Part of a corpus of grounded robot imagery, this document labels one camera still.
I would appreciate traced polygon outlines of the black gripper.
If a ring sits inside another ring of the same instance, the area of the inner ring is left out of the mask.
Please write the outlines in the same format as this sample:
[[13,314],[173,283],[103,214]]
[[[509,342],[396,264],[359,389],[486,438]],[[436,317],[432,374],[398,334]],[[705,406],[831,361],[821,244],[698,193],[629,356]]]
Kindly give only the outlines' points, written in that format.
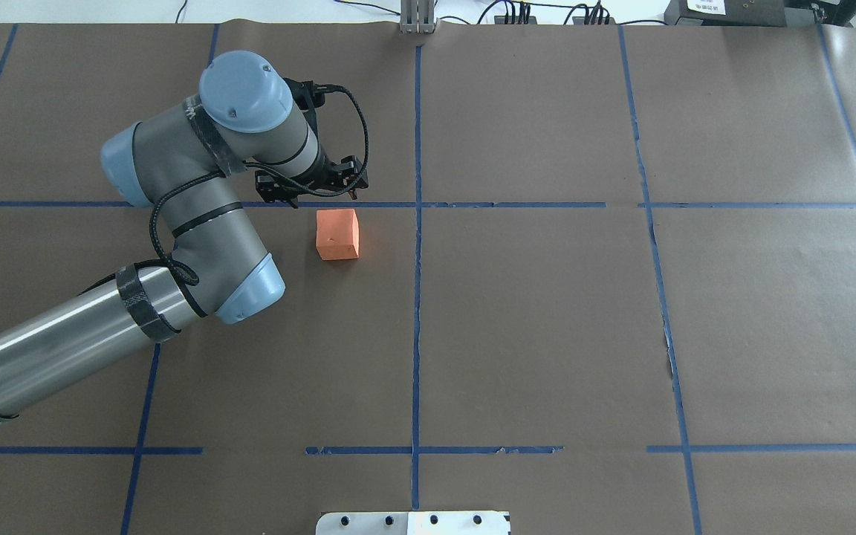
[[297,176],[287,176],[268,163],[254,163],[254,187],[266,204],[283,203],[292,209],[299,206],[299,197],[336,198],[343,195],[359,199],[359,189],[369,187],[367,156],[354,155],[334,163],[326,156],[313,163],[309,170]]

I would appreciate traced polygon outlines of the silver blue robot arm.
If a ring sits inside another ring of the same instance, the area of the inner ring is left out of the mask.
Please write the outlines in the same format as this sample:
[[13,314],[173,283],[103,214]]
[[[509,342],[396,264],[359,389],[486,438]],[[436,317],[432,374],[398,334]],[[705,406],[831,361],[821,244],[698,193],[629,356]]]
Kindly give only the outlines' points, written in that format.
[[326,154],[317,111],[329,94],[350,91],[228,51],[201,72],[193,95],[102,146],[112,186],[150,209],[154,257],[0,333],[0,427],[201,318],[237,324],[282,297],[282,275],[229,181],[254,172],[265,203],[290,207],[302,195],[356,197],[368,186],[368,157]]

